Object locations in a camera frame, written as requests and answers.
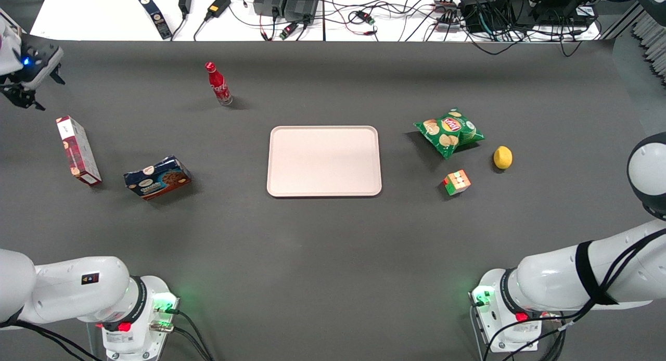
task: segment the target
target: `green led light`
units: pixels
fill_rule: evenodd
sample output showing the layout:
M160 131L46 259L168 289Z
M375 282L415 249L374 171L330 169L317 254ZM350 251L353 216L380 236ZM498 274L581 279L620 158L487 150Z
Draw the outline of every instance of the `green led light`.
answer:
M483 304L490 304L490 299L495 293L495 289L490 286L478 286L472 291L472 296L476 302L483 302Z
M176 306L176 296L171 292L161 292L152 297L152 306L155 309L172 309Z

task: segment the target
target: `gray table surface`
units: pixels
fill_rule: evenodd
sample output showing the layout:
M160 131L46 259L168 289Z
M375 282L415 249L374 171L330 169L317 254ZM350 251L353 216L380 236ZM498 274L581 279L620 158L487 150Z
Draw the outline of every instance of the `gray table surface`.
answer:
M160 276L218 359L473 361L466 294L485 271L650 220L625 178L643 131L612 43L571 58L551 44L499 57L469 44L62 45L67 85L40 88L46 111L0 100L0 247L36 264L113 255ZM207 60L233 108L216 102ZM456 106L487 140L445 161L412 122ZM69 174L55 127L66 114L86 128L98 188ZM381 193L268 195L271 129L310 124L376 127ZM499 145L514 152L503 173ZM169 154L192 185L150 202L124 188L124 172ZM459 169L472 186L450 198L438 185ZM664 316L661 302L593 312L561 360L662 359ZM49 327L87 342L79 321ZM0 349L70 359L27 331L0 333ZM163 359L195 356L173 336Z

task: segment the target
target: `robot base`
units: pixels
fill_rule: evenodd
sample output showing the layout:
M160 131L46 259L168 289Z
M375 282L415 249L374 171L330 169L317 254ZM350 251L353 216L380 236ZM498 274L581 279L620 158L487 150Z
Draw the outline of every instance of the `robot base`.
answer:
M478 287L470 293L473 302L481 301L485 304L476 308L476 314L477 324L486 344L500 328L517 322L516 316L506 307L500 294L500 279L504 271L498 268L485 273ZM490 351L495 353L516 351L541 335L541 325L541 321L530 321L507 328L495 337L493 344L490 344ZM537 351L538 344L539 342L534 342L522 351Z
M107 361L157 361L162 355L164 342L169 332L159 331L162 324L173 323L173 314L157 312L156 309L169 305L176 309L179 299L169 292L169 287L156 276L142 276L146 285L147 302L138 319L128 332L102 330Z

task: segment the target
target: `bottle cap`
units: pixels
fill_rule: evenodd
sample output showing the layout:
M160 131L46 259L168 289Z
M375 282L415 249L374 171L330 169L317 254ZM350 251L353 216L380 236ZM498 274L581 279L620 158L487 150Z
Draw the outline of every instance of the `bottle cap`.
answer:
M213 62L206 62L206 71L215 72L215 64Z

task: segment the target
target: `rubik's cube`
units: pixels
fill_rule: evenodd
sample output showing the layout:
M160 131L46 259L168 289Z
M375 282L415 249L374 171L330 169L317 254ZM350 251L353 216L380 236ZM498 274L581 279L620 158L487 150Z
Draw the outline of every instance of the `rubik's cube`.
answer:
M464 170L448 174L442 183L444 184L444 188L446 188L446 192L449 193L449 196L460 193L471 186L471 181L469 181Z

